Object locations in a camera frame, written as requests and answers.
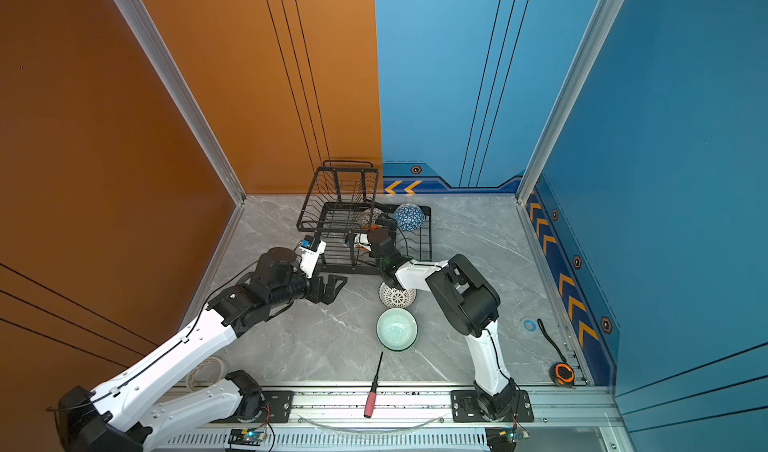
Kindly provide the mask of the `blue triangle patterned bowl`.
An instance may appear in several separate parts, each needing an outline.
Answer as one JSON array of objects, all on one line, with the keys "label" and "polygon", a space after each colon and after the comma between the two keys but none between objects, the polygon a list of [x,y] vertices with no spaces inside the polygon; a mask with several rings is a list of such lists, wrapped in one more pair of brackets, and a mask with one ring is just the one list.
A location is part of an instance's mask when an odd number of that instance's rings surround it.
[{"label": "blue triangle patterned bowl", "polygon": [[392,213],[397,226],[403,232],[413,232],[420,229],[426,221],[425,212],[415,204],[404,203]]}]

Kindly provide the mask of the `beige brown patterned bowl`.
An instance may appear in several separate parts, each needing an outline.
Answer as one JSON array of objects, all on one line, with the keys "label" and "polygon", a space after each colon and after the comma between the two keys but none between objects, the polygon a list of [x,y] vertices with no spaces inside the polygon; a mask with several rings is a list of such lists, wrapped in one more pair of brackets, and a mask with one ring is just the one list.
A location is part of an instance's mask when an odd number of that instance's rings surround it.
[{"label": "beige brown patterned bowl", "polygon": [[377,227],[376,221],[384,214],[384,211],[379,207],[372,207],[363,210],[357,219],[358,225],[364,230],[368,230],[371,227]]}]

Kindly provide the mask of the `orange bowl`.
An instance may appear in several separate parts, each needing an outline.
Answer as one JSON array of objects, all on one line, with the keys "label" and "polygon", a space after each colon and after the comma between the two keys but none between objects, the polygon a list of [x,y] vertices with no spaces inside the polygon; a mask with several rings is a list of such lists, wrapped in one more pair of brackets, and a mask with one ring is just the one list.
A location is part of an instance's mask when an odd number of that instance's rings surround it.
[{"label": "orange bowl", "polygon": [[367,253],[372,251],[372,245],[367,233],[357,233],[353,237],[353,245]]}]

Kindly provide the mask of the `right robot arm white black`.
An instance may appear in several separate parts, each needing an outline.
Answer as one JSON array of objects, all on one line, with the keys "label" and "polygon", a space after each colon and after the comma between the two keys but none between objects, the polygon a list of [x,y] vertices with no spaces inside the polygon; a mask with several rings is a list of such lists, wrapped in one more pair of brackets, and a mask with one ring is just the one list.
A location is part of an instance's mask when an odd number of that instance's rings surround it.
[{"label": "right robot arm white black", "polygon": [[370,231],[367,240],[387,286],[431,292],[450,325],[465,337],[482,416],[496,422],[532,422],[527,392],[517,385],[503,360],[498,333],[500,296],[475,266],[461,254],[440,262],[410,259],[382,228]]}]

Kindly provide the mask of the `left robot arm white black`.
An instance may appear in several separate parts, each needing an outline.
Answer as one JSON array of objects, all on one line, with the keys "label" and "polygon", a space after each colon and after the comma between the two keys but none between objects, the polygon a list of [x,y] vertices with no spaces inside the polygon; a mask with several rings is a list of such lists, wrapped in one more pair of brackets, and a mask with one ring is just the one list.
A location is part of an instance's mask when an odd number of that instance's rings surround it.
[{"label": "left robot arm white black", "polygon": [[345,276],[316,272],[313,251],[273,247],[252,271],[220,287],[190,324],[132,367],[92,389],[77,386],[52,408],[67,451],[151,451],[167,440],[219,419],[264,419],[266,399],[249,373],[227,373],[181,398],[161,397],[206,359],[260,323],[307,300],[332,303]]}]

